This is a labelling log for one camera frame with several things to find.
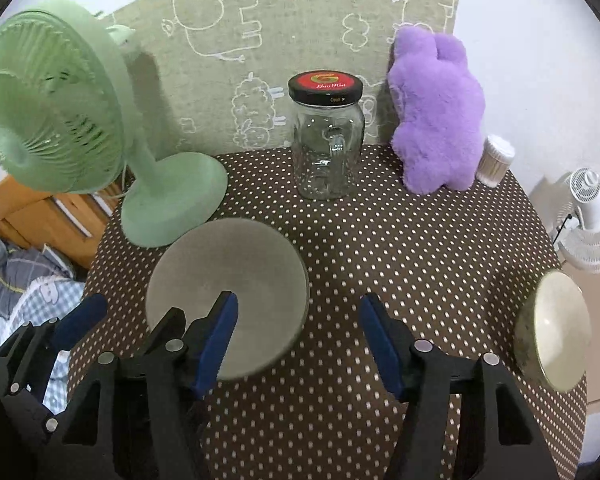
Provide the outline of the large grey bowl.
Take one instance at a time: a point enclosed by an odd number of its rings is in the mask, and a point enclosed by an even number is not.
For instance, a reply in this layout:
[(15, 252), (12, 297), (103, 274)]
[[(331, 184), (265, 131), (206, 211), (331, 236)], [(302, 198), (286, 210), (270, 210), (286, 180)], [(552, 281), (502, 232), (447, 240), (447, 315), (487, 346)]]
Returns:
[(221, 380), (248, 377), (278, 361), (301, 333), (309, 279), (283, 234), (242, 218), (208, 222), (179, 238), (159, 259), (146, 294), (147, 323), (172, 307), (186, 322), (207, 315), (221, 292), (237, 296), (237, 324), (220, 367)]

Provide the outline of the blue checkered bedding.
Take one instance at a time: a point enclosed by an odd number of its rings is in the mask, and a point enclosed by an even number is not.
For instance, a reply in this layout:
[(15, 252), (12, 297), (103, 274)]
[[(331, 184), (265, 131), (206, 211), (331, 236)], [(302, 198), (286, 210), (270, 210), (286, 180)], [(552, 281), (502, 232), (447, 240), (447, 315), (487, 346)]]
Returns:
[(0, 347), (23, 324), (64, 318), (83, 291), (76, 268), (60, 252), (0, 239)]

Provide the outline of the orange wooden chair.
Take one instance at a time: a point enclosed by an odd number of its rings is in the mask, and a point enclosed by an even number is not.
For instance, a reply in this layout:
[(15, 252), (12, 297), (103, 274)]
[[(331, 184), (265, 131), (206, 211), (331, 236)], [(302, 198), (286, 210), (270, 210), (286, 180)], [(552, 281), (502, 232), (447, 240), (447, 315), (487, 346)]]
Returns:
[(21, 248), (59, 250), (88, 269), (122, 193), (117, 179), (95, 194), (33, 191), (13, 177), (0, 182), (0, 237)]

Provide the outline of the cream floral bowl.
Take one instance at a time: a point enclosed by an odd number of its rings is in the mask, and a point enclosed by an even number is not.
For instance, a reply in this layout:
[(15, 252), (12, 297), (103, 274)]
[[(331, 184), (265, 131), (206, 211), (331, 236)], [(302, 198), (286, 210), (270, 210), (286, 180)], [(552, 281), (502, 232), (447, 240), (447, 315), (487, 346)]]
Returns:
[(525, 378), (557, 392), (572, 390), (586, 370), (592, 339), (588, 306), (569, 275), (543, 275), (520, 308), (514, 355)]

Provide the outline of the white floor fan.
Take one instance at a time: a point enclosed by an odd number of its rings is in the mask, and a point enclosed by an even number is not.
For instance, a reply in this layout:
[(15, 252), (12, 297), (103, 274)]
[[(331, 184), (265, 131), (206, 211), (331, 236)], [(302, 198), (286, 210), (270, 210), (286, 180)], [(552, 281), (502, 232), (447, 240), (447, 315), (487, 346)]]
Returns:
[(600, 274), (600, 168), (585, 166), (567, 174), (557, 189), (556, 252), (574, 268)]

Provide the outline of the green desk fan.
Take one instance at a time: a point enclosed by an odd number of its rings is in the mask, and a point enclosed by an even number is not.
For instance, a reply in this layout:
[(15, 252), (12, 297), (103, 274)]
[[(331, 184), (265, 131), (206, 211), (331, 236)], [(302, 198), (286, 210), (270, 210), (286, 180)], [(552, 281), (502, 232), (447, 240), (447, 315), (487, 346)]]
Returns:
[(208, 221), (228, 177), (214, 157), (151, 153), (130, 64), (128, 26), (105, 25), (69, 0), (45, 0), (0, 25), (0, 166), (35, 191), (94, 193), (124, 168), (134, 183), (121, 209), (126, 238), (170, 245)]

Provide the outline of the cotton swab container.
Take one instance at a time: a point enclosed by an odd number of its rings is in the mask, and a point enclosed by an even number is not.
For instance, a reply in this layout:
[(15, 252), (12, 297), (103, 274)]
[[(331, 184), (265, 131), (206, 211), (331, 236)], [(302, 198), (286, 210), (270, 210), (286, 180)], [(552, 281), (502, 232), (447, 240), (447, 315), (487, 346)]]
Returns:
[(489, 188), (496, 188), (505, 177), (515, 155), (513, 144), (500, 136), (490, 134), (484, 140), (476, 178)]

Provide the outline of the glass jar black lid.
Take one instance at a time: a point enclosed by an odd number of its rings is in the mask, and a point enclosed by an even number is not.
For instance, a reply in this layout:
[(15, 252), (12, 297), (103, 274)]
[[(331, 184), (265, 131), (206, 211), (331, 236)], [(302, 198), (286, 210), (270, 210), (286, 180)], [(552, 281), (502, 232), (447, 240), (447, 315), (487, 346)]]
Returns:
[(336, 200), (351, 194), (365, 120), (358, 101), (362, 81), (338, 70), (309, 70), (288, 80), (294, 102), (292, 168), (300, 194), (312, 200)]

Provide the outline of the purple plush toy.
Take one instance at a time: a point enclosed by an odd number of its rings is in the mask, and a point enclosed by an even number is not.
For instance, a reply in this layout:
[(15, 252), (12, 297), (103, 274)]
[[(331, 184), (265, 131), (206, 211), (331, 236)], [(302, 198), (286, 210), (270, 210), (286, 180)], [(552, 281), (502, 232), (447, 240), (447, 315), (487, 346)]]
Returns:
[(418, 195), (442, 186), (471, 188), (483, 153), (486, 99), (464, 44), (452, 35), (402, 27), (387, 82), (399, 118), (391, 146), (403, 164), (405, 187)]

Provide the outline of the green cartoon wall cloth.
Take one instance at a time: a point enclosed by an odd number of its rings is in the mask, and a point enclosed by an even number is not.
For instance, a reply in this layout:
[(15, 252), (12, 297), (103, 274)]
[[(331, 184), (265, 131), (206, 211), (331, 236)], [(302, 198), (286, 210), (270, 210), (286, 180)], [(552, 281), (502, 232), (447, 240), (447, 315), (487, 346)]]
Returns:
[(452, 32), (458, 0), (135, 0), (106, 21), (133, 29), (132, 76), (152, 117), (178, 125), (172, 148), (212, 155), (291, 142), (287, 82), (341, 70), (363, 85), (365, 139), (386, 143), (385, 84), (396, 32)]

